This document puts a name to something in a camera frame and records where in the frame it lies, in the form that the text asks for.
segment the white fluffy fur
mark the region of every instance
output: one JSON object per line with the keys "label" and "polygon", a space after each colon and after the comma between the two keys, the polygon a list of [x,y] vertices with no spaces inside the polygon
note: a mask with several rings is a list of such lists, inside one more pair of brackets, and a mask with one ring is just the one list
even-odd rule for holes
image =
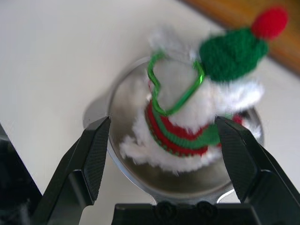
{"label": "white fluffy fur", "polygon": [[[157,34],[152,39],[162,44],[156,46],[176,50],[177,39],[169,37],[173,41],[165,41],[166,37]],[[189,54],[188,47],[178,43],[178,52],[183,51]],[[155,68],[157,78],[162,84],[158,102],[162,108],[169,108],[188,89],[196,79],[196,73],[191,67],[183,63],[165,61],[159,63]],[[199,128],[213,123],[217,115],[225,113],[238,113],[246,110],[257,103],[263,95],[263,87],[253,78],[244,77],[234,82],[216,83],[206,77],[200,88],[192,95],[177,113],[169,117],[172,124],[185,128],[190,133],[196,133]],[[174,174],[197,170],[202,166],[209,165],[220,158],[220,148],[209,146],[206,154],[193,157],[177,157],[163,150],[153,140],[147,123],[145,121],[143,108],[137,114],[133,124],[135,138],[126,136],[120,145],[122,156],[130,157],[136,164],[149,163],[152,166],[159,166],[164,171],[171,171]],[[243,125],[250,129],[256,138],[261,135],[260,127],[252,127],[249,121],[244,120]]]}

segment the red pom-pom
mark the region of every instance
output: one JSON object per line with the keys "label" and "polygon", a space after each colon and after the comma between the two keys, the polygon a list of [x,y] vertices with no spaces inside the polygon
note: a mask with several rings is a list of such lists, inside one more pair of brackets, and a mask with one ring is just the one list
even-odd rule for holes
{"label": "red pom-pom", "polygon": [[257,38],[271,40],[284,30],[287,20],[287,12],[282,7],[272,7],[257,17],[251,31]]}

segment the green knitted hat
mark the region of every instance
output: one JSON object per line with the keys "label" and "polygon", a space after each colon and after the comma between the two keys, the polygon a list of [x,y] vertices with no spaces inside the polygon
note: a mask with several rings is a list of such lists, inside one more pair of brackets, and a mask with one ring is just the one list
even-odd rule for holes
{"label": "green knitted hat", "polygon": [[276,37],[286,23],[286,12],[274,7],[261,14],[251,28],[232,30],[224,36],[206,40],[199,49],[206,75],[215,82],[228,82],[244,76],[267,54],[265,40]]}

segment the white table surface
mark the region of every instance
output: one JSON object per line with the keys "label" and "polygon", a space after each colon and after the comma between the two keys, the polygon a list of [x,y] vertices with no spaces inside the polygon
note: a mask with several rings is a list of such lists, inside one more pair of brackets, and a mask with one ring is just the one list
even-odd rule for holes
{"label": "white table surface", "polygon": [[[174,0],[9,0],[0,2],[0,123],[43,193],[86,113],[131,62],[150,53],[162,24],[198,45],[221,30]],[[266,94],[257,110],[265,148],[300,190],[300,79],[272,60],[257,73]],[[108,225],[115,203],[153,202],[107,158],[98,200],[81,224]]]}

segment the christmas ornament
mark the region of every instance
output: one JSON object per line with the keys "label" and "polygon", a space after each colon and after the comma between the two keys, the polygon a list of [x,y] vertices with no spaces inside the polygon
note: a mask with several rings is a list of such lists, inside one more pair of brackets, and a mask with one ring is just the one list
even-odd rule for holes
{"label": "christmas ornament", "polygon": [[217,115],[244,125],[258,138],[261,128],[239,116],[264,92],[248,74],[268,52],[266,41],[286,23],[286,12],[273,7],[250,28],[209,38],[198,52],[170,29],[156,32],[150,41],[156,52],[147,69],[152,98],[137,114],[135,137],[126,136],[121,143],[122,156],[174,174],[209,165],[222,156]]}

